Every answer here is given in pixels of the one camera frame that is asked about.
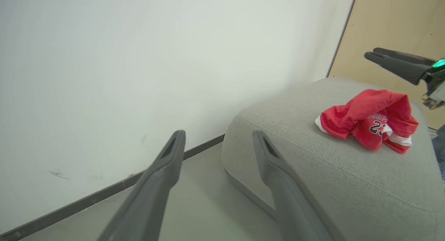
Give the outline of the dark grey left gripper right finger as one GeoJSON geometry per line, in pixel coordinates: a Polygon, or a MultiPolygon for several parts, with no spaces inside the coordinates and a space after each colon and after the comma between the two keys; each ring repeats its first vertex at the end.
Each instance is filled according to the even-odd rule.
{"type": "Polygon", "coordinates": [[[252,133],[259,173],[271,190],[277,221],[285,241],[343,241],[345,238],[272,140],[252,133]]]}

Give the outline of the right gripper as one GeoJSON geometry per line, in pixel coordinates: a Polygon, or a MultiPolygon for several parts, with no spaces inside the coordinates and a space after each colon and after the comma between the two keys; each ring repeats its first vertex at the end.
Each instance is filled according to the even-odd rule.
{"type": "Polygon", "coordinates": [[[364,57],[413,85],[418,85],[430,69],[425,78],[427,92],[422,96],[423,105],[429,110],[444,106],[444,58],[435,61],[418,55],[383,48],[375,48],[372,52],[366,52],[364,57]]]}

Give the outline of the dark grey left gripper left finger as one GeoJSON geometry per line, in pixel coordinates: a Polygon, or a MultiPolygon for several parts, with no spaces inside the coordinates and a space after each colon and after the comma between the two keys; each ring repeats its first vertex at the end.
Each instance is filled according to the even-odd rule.
{"type": "Polygon", "coordinates": [[[157,241],[170,190],[178,182],[186,132],[175,131],[98,237],[99,241],[157,241]]]}

